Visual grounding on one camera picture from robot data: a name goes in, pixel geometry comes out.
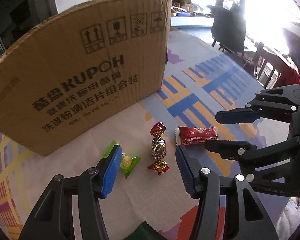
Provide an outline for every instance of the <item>red and gold candy wrapper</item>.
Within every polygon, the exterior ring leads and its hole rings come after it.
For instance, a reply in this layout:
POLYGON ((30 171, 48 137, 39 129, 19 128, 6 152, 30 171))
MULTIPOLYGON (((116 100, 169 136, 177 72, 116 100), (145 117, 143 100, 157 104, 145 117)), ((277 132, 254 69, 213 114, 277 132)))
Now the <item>red and gold candy wrapper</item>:
POLYGON ((209 139, 218 139, 217 129, 214 126, 209 128, 176 127, 177 146, 180 144, 185 146, 203 145, 209 139))
POLYGON ((166 142, 161 137, 165 130, 166 127, 162 124, 162 122, 158 122, 150 131, 150 134, 154 136, 152 139, 151 156, 156 161, 154 164, 148 166, 148 169, 157 171, 159 176, 169 169, 167 163, 162 161, 162 159, 167 155, 166 142))

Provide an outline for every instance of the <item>patterned tablecloth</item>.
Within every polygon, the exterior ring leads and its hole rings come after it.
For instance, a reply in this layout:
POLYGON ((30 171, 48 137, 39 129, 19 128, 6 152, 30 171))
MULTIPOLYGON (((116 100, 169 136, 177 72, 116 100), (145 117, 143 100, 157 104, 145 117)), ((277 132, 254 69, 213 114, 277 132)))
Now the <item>patterned tablecloth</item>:
MULTIPOLYGON (((147 221, 168 240, 187 240, 198 201, 186 193, 178 171, 175 127, 215 125, 220 139, 246 140, 258 147, 286 139, 287 126, 279 122, 260 119, 253 124, 220 125, 215 121, 217 111, 243 107, 262 89, 228 56, 198 38, 172 31, 168 59, 161 90, 47 157, 34 154, 0 133, 0 227, 7 236, 18 239, 31 209, 54 175, 80 175, 95 166, 110 142, 116 140, 126 153, 142 159, 127 180, 119 172, 112 193, 100 201, 110 239, 121 240, 147 221), (165 161, 170 166, 160 177, 146 168, 153 163, 149 132, 158 121, 167 126, 163 137, 167 144, 165 161)), ((220 175, 233 177, 240 172, 237 163, 223 160, 203 147, 191 148, 190 154, 220 175)), ((259 196, 275 223, 287 198, 259 196)), ((75 234, 81 239, 76 201, 73 206, 75 234)), ((221 207, 219 236, 224 211, 221 207)))

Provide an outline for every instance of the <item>colorful tablecloth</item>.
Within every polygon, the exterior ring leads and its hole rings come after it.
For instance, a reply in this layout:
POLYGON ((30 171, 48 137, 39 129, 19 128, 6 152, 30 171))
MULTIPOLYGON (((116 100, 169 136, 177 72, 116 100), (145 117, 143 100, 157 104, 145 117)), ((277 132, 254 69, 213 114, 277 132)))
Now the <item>colorful tablecloth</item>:
MULTIPOLYGON (((161 90, 47 157, 34 154, 0 133, 0 227, 10 239, 18 239, 31 209, 54 175, 80 175, 95 166, 110 142, 116 140, 124 152, 142 159, 128 179, 119 172, 112 193, 100 201, 109 238, 124 239, 147 221, 168 240, 187 240, 198 201, 186 193, 178 171, 175 127, 215 125, 220 139, 246 140, 258 147, 285 140, 287 127, 279 122, 260 119, 253 124, 220 125, 215 121, 217 111, 242 107, 262 89, 225 54, 198 38, 172 31, 168 59, 161 90), (163 137, 167 144, 165 161, 170 166, 161 176, 146 168, 153 163, 149 132, 158 121, 167 126, 163 137)), ((203 147, 191 148, 190 154, 220 175, 233 177, 240 173, 236 162, 223 160, 203 147)), ((259 196, 276 222, 287 198, 259 196)), ((73 206, 76 239, 82 239, 76 197, 73 206)), ((218 236, 224 211, 221 207, 218 236)))

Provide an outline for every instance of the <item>wine glass icon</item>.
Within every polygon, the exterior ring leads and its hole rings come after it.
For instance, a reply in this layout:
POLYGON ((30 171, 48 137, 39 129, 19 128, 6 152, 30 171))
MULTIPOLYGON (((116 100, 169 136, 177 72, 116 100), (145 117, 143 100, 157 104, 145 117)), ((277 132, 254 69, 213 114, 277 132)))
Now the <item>wine glass icon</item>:
POLYGON ((119 30, 120 30, 120 22, 114 22, 112 23, 114 30, 117 31, 116 35, 119 35, 119 30))

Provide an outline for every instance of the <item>floor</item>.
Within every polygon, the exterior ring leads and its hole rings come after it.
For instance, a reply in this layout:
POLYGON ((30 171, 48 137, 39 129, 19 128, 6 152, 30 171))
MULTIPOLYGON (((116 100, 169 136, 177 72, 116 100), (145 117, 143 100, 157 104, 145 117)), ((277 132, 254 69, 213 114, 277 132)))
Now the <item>floor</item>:
MULTIPOLYGON (((200 40, 208 43, 209 45, 213 43, 211 28, 207 28, 207 27, 184 27, 183 28, 182 27, 178 29, 199 38, 200 40)), ((218 43, 216 43, 214 47, 218 49, 219 48, 218 43)), ((245 60, 243 60, 240 57, 237 57, 236 55, 228 51, 224 51, 224 53, 228 55, 232 60, 234 60, 240 67, 243 67, 245 60)))

